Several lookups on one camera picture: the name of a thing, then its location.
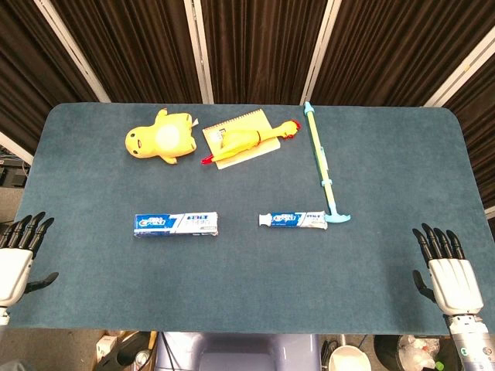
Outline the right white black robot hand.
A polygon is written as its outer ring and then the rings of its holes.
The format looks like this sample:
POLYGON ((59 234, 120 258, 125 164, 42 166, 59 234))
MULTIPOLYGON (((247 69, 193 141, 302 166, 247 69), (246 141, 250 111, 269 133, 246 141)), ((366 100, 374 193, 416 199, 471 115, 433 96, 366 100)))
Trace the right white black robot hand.
POLYGON ((445 316, 479 314, 483 308, 482 295, 457 235, 426 223, 421 230, 414 228, 412 232, 432 282, 432 287, 427 287, 421 273, 412 271, 418 292, 437 304, 445 316))

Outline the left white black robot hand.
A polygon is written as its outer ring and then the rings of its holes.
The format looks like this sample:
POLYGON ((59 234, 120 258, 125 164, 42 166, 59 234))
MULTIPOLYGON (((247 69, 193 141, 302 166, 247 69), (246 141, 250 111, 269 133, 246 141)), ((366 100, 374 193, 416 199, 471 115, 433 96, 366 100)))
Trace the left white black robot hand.
POLYGON ((50 286, 59 276, 52 272, 38 281, 29 281, 30 271, 47 230, 54 218, 46 213, 27 215, 1 232, 1 310, 16 304, 25 294, 50 286))

